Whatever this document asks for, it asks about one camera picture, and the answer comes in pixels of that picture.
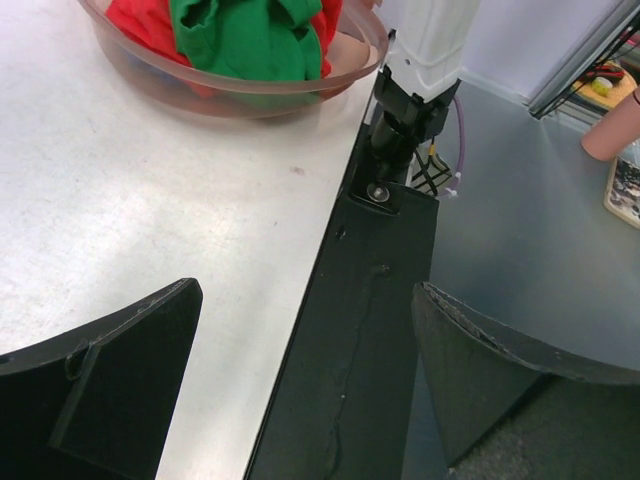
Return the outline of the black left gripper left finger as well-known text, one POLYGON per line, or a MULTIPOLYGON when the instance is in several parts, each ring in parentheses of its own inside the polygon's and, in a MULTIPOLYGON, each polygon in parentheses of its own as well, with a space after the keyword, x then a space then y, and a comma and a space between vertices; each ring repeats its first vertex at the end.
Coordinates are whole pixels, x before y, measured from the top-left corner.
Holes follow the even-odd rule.
POLYGON ((155 477, 203 294, 180 279, 1 357, 4 479, 155 477))

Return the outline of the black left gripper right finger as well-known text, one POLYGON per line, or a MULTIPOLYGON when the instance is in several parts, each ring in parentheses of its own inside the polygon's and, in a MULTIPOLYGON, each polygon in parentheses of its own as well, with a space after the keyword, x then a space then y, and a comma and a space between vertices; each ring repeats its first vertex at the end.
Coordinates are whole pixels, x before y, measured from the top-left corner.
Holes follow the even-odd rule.
POLYGON ((412 320, 452 477, 638 477, 636 370, 549 345, 427 282, 412 320))

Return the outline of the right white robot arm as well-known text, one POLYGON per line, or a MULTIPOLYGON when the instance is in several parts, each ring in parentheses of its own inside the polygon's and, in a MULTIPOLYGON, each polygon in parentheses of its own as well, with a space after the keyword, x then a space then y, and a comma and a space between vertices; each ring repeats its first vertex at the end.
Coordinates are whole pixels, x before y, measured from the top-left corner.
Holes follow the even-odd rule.
POLYGON ((382 116, 369 139, 377 181, 405 172, 416 148, 443 130, 462 53, 480 7, 473 0, 407 1, 374 85, 382 116))

